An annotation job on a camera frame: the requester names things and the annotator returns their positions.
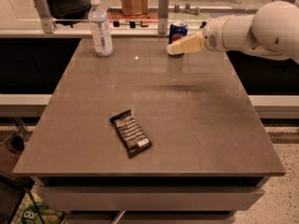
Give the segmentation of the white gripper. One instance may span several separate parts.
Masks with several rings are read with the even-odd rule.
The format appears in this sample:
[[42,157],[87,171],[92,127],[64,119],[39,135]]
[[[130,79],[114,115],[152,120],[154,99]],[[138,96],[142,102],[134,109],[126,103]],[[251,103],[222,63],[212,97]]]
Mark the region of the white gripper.
[[166,47],[167,53],[170,55],[195,53],[201,51],[204,46],[210,51],[230,50],[229,44],[224,42],[224,31],[231,18],[232,16],[222,16],[208,19],[202,30],[203,36],[199,34],[183,36]]

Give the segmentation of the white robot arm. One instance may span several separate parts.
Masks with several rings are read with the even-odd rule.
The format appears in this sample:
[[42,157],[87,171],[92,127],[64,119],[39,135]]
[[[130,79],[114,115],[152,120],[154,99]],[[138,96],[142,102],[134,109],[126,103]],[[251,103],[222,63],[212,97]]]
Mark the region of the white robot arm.
[[208,19],[200,34],[183,36],[166,47],[170,55],[210,51],[240,51],[250,56],[299,63],[299,8],[270,2],[253,15]]

